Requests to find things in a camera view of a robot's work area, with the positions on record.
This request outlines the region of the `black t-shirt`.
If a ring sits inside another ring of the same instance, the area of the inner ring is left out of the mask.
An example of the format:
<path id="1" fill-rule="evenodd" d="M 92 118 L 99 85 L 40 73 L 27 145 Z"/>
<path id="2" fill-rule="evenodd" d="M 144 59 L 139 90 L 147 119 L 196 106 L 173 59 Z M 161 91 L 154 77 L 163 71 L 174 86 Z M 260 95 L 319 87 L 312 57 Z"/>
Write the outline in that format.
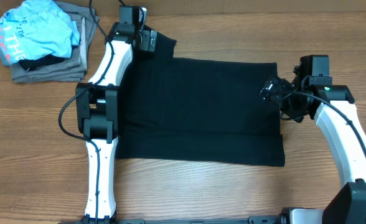
<path id="1" fill-rule="evenodd" d="M 279 108 L 260 96 L 275 63 L 174 56 L 159 34 L 153 53 L 138 52 L 118 92 L 119 159 L 285 164 Z"/>

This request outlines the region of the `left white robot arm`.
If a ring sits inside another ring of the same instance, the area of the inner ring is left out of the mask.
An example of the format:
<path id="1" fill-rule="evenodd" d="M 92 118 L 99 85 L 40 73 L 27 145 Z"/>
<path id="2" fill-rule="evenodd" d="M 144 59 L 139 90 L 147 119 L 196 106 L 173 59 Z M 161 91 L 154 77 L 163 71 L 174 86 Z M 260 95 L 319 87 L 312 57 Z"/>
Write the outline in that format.
<path id="1" fill-rule="evenodd" d="M 105 54 L 87 83 L 79 83 L 78 129 L 87 147 L 88 200 L 80 223 L 115 223 L 115 153 L 118 144 L 118 89 L 135 51 L 153 52 L 157 33 L 144 29 L 145 7 L 121 5 L 120 19 L 105 39 Z"/>

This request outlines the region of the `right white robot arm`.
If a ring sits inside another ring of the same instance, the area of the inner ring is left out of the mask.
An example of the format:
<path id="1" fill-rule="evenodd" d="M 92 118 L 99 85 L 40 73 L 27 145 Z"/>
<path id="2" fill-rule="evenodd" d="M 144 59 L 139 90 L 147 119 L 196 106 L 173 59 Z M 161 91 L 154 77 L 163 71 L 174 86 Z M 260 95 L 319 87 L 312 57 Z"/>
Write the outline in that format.
<path id="1" fill-rule="evenodd" d="M 366 223 L 366 135 L 349 87 L 332 82 L 328 55 L 307 55 L 289 82 L 271 76 L 260 96 L 279 106 L 282 120 L 305 116 L 322 131 L 339 173 L 340 190 L 324 209 L 288 207 L 255 223 Z"/>

